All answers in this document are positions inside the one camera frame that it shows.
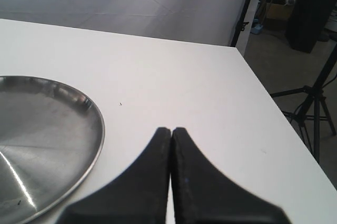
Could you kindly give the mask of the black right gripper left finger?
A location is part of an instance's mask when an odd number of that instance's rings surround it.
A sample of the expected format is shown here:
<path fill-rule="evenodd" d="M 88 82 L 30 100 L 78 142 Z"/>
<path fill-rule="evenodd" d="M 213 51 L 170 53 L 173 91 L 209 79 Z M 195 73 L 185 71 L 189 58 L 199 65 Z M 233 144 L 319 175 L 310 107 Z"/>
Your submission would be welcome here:
<path fill-rule="evenodd" d="M 165 223 L 171 132 L 158 128 L 138 158 L 116 179 L 69 205 L 58 223 Z"/>

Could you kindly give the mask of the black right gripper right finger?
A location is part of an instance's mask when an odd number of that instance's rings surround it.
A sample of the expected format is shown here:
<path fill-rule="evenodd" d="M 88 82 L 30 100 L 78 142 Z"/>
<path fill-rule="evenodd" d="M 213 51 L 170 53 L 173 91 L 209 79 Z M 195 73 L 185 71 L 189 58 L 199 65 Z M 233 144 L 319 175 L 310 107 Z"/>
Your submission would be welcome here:
<path fill-rule="evenodd" d="M 185 128 L 171 141 L 176 223 L 290 223 L 284 211 L 240 187 L 199 150 Z"/>

